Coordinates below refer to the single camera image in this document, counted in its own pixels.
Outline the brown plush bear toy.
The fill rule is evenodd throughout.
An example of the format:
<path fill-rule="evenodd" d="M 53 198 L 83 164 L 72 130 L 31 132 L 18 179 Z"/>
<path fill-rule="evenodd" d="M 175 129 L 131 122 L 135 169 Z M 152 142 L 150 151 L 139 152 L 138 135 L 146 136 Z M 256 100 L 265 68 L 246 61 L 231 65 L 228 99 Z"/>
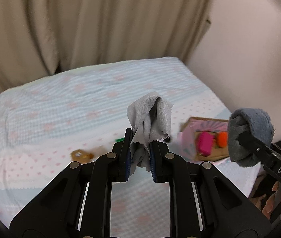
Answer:
<path fill-rule="evenodd" d="M 76 149 L 70 153 L 70 156 L 72 161 L 77 161 L 80 164 L 87 164 L 107 152 L 108 150 L 105 147 L 99 146 L 90 149 Z"/>

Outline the grey microfibre cloth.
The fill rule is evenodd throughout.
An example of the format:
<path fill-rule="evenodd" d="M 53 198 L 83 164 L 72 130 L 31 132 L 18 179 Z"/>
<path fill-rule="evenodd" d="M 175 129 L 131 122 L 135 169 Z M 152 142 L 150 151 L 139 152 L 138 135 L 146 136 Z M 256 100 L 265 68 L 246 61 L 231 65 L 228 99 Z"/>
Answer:
<path fill-rule="evenodd" d="M 157 92 L 150 92 L 128 106 L 127 117 L 133 132 L 131 175 L 136 167 L 151 170 L 150 142 L 170 137 L 172 107 L 173 104 Z"/>

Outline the dark grey plush cloth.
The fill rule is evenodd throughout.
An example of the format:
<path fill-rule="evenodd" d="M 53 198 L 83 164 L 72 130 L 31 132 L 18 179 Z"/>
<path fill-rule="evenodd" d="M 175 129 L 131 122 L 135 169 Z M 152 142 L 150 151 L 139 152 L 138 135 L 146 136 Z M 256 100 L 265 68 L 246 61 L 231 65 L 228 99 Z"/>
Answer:
<path fill-rule="evenodd" d="M 257 148 L 270 146 L 274 128 L 267 112 L 259 108 L 235 110 L 228 121 L 228 152 L 231 162 L 241 167 L 253 167 L 260 159 Z"/>

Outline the pink soft toy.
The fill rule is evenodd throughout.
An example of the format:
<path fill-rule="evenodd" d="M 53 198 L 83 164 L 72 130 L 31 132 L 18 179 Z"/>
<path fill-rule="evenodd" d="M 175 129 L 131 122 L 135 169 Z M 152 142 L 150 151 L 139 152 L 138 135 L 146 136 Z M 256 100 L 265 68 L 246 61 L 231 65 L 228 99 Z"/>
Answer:
<path fill-rule="evenodd" d="M 209 132 L 202 132 L 198 135 L 196 146 L 199 154 L 207 157 L 211 154 L 214 136 Z"/>

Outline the orange soft toy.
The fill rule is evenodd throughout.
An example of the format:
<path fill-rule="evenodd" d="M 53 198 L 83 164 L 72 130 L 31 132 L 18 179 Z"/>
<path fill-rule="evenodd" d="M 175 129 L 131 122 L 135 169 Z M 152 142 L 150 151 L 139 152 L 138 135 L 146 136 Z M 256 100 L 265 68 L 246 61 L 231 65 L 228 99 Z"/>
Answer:
<path fill-rule="evenodd" d="M 228 145 L 228 132 L 219 132 L 216 135 L 216 144 L 220 148 L 225 148 Z"/>

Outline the green wet wipes pack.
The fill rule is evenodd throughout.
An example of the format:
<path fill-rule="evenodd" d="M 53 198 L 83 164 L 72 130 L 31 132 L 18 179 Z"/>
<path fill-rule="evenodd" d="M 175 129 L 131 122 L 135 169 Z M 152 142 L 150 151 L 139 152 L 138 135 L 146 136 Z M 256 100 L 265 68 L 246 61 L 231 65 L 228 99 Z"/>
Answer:
<path fill-rule="evenodd" d="M 119 138 L 115 140 L 115 142 L 121 142 L 121 141 L 124 141 L 124 138 Z"/>

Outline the beige curtain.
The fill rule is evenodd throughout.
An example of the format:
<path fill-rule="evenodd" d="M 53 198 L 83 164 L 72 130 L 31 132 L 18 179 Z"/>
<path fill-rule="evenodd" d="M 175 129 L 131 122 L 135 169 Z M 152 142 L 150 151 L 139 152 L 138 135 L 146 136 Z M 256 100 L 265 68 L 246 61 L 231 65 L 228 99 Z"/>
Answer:
<path fill-rule="evenodd" d="M 124 60 L 190 59 L 212 0 L 0 0 L 0 93 Z"/>

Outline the pink cardboard box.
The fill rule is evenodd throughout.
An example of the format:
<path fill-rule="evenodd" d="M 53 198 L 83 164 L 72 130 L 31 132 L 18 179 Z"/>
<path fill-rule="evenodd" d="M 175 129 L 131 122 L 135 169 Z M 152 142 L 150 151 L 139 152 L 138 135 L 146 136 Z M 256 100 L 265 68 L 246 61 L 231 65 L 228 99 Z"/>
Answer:
<path fill-rule="evenodd" d="M 180 128 L 179 154 L 191 162 L 217 162 L 229 157 L 228 121 L 190 117 Z"/>

